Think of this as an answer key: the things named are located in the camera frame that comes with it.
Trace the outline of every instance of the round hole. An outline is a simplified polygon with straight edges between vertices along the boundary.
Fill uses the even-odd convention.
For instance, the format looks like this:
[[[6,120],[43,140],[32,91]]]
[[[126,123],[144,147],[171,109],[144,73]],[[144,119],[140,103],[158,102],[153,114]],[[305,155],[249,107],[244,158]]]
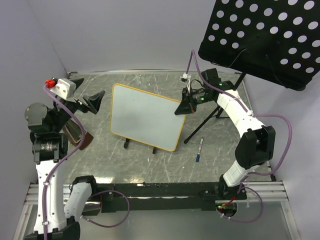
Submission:
[[[218,18],[222,18],[224,15],[225,15],[224,11],[221,11],[221,10],[216,13],[216,16]]]
[[[215,36],[213,36],[213,35],[210,35],[209,37],[208,37],[208,39],[209,39],[209,41],[214,41],[216,38],[215,38]]]
[[[232,15],[230,16],[230,21],[231,21],[231,22],[235,22],[235,21],[237,21],[237,19],[238,19],[238,16],[235,15],[235,14],[232,14]]]
[[[245,33],[243,31],[238,31],[236,35],[238,36],[238,38],[243,38],[245,36]]]
[[[315,6],[315,2],[314,2],[314,1],[307,1],[307,2],[304,4],[304,9],[305,9],[305,10],[310,10],[310,9],[312,9],[314,6]]]
[[[257,25],[256,25],[256,28],[261,30],[265,27],[265,24],[263,22],[259,22]]]
[[[235,2],[235,6],[239,9],[242,8],[242,6],[244,5],[244,1],[242,0],[238,0]]]
[[[222,38],[222,39],[220,40],[220,44],[221,44],[221,45],[226,45],[226,44],[227,44],[227,40],[225,40],[224,38]]]
[[[305,52],[301,56],[302,56],[303,59],[308,59],[308,58],[310,58],[311,53],[310,52]]]
[[[301,67],[301,64],[300,63],[295,63],[293,64],[293,68],[294,69],[299,69]]]
[[[299,43],[304,43],[306,40],[307,40],[307,36],[305,36],[305,35],[302,35],[302,36],[298,37],[298,42]]]
[[[310,73],[313,73],[314,70],[315,70],[315,69],[314,69],[313,67],[308,67],[308,68],[305,70],[305,72],[308,73],[308,74],[310,74]]]
[[[282,65],[286,65],[288,62],[289,62],[289,61],[288,61],[288,59],[286,59],[286,58],[281,59],[281,61],[280,61],[280,63],[281,63]]]
[[[320,40],[315,40],[313,43],[312,43],[312,47],[319,47],[320,46]]]
[[[310,22],[309,25],[308,25],[308,29],[313,30],[313,29],[317,28],[318,25],[319,24],[318,24],[317,21]]]
[[[267,8],[266,10],[264,10],[263,14],[267,17],[269,17],[272,14],[272,9],[271,8]]]
[[[226,34],[230,34],[230,33],[232,32],[231,27],[226,27],[225,30],[224,30],[224,32],[225,32]]]
[[[250,23],[251,23],[250,18],[245,18],[245,19],[243,20],[243,25],[245,25],[245,26],[248,26]]]
[[[232,43],[232,47],[234,49],[237,49],[239,47],[239,43],[237,43],[237,42]]]
[[[293,24],[294,25],[299,25],[300,23],[302,23],[302,17],[298,16],[293,20]]]
[[[212,25],[213,30],[218,30],[219,29],[219,24],[215,23]]]
[[[288,0],[289,5],[295,5],[298,2],[298,0]]]
[[[295,54],[297,52],[297,49],[295,47],[292,47],[288,51],[290,54]]]
[[[249,9],[250,9],[251,12],[254,13],[255,11],[258,10],[258,5],[257,4],[252,4]]]
[[[286,32],[283,34],[283,36],[284,36],[286,39],[291,38],[292,35],[293,35],[292,31],[286,31]]]
[[[278,28],[276,26],[273,26],[272,28],[270,28],[270,33],[271,34],[276,34],[278,32]]]
[[[279,14],[278,19],[280,21],[283,21],[283,20],[286,20],[287,17],[288,17],[288,14],[286,12],[282,12],[282,13]]]

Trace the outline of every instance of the white wall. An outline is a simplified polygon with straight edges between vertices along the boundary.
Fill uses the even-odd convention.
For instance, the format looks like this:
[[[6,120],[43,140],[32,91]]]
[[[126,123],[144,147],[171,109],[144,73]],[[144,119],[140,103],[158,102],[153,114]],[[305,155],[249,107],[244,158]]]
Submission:
[[[25,0],[1,1],[0,32],[0,238],[11,240],[37,179],[24,112],[34,102],[50,103],[44,81],[66,72]]]
[[[191,49],[200,47],[215,3],[214,0],[27,1],[68,72],[185,71]],[[211,66],[205,61],[201,65]]]
[[[255,113],[286,116],[293,127],[289,152],[276,173],[283,180],[302,240],[319,239],[320,201],[320,74],[298,92],[257,77],[247,76],[246,88]],[[278,118],[261,119],[276,131],[272,166],[287,143],[288,128]]]

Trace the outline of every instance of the marker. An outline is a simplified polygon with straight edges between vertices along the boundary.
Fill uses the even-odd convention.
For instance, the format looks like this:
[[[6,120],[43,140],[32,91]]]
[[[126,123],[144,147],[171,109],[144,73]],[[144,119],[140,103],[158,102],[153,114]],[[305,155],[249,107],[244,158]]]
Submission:
[[[196,159],[195,159],[196,162],[199,162],[199,160],[200,160],[200,153],[201,153],[203,142],[204,142],[204,138],[202,137],[200,140],[200,144],[199,144],[199,151],[198,151],[198,154],[196,155]]]

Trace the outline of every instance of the small whiteboard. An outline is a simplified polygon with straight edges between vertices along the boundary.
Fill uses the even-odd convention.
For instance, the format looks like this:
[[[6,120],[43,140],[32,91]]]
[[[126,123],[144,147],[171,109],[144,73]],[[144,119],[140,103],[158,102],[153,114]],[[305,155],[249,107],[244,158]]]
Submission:
[[[185,115],[180,101],[116,83],[112,87],[110,131],[169,152],[176,150]]]

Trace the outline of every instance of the tripod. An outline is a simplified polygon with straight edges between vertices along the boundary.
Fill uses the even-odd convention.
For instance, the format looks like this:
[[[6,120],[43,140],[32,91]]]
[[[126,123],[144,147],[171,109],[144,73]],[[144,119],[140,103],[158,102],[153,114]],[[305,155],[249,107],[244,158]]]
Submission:
[[[237,79],[233,90],[237,90],[237,88],[239,87],[239,85],[241,84],[241,82],[243,81],[243,79],[245,78],[246,73],[241,73],[241,75],[239,76],[239,78]],[[215,117],[216,119],[226,119],[228,117],[220,117],[222,112],[223,112],[223,108],[221,108],[219,105],[213,110],[212,113],[210,113],[210,115],[190,134],[190,136],[188,136],[183,142],[184,144],[187,144],[189,142],[189,140],[206,124],[206,122],[209,121],[209,119],[211,119],[212,117]]]

